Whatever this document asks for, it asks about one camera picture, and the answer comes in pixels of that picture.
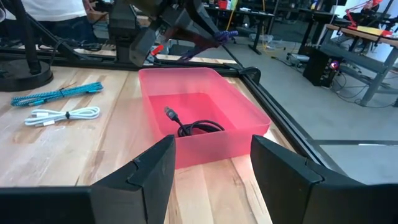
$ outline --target coiled black cable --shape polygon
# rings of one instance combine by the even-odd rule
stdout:
[[[225,129],[214,121],[209,120],[199,120],[192,124],[182,124],[180,119],[178,118],[176,112],[169,107],[165,108],[166,115],[172,120],[177,122],[180,127],[177,130],[177,134],[179,137],[191,136],[193,135],[193,129],[198,128],[207,133],[213,133],[217,131],[224,131]]]

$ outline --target translucent pink container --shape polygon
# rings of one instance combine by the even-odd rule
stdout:
[[[142,69],[139,79],[156,140],[176,136],[176,169],[249,154],[251,136],[265,134],[271,123],[265,112],[213,69]],[[179,125],[166,116],[166,106],[183,124],[208,119],[225,131],[178,138]]]

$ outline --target white usb cable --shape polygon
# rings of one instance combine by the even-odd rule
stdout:
[[[25,125],[47,126],[64,119],[95,119],[99,115],[100,108],[96,106],[66,112],[37,109],[32,111],[32,118],[25,119]]]

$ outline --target light wood tabletop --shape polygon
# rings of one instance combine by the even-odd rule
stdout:
[[[53,67],[54,80],[38,89],[0,93],[0,187],[90,185],[153,145],[142,105],[137,72]],[[244,84],[230,84],[258,105]],[[101,82],[94,95],[16,108],[13,96]],[[70,111],[98,106],[94,120],[62,121],[28,127],[24,119],[36,108]],[[266,137],[291,149],[272,125]],[[249,155],[175,171],[165,223],[272,223]]]
[[[331,29],[331,30],[338,30],[340,27],[332,25],[332,24],[327,24],[326,28]],[[367,34],[365,32],[356,31],[356,30],[348,29],[348,28],[341,28],[340,31],[342,31],[345,34],[355,35],[357,37],[361,37],[361,38],[368,39],[371,41],[380,41],[382,43],[389,44],[393,47],[398,47],[398,40],[391,40],[391,39],[384,38],[384,37],[381,37],[379,39],[379,37],[376,35]]]

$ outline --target white shirt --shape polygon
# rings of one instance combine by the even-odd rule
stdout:
[[[22,0],[25,10],[37,21],[64,21],[86,16],[82,0]],[[7,19],[16,19],[7,11]]]

